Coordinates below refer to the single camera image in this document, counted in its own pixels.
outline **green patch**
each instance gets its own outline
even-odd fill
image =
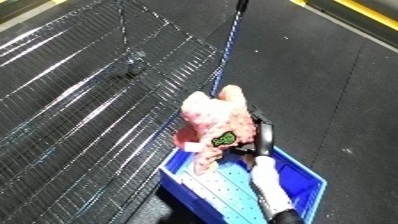
[[[231,145],[236,141],[236,135],[232,131],[227,131],[221,137],[213,138],[211,143],[214,147],[219,147],[221,145]]]

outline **black strap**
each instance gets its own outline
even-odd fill
[[[304,224],[303,219],[299,216],[296,210],[290,209],[278,213],[271,221],[270,224]]]

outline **shopping cart handle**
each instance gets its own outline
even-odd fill
[[[239,0],[238,5],[236,5],[236,11],[244,13],[246,11],[247,4],[249,4],[249,0]]]

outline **shopping cart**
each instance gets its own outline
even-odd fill
[[[2,223],[126,221],[221,57],[128,0],[92,1],[0,55]]]

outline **plush toy ear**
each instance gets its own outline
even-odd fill
[[[242,89],[239,86],[228,85],[224,87],[218,95],[218,99],[240,106],[246,106],[245,96],[243,95]]]
[[[195,129],[191,125],[187,125],[180,130],[173,137],[174,145],[183,149],[185,142],[199,142],[199,137]]]

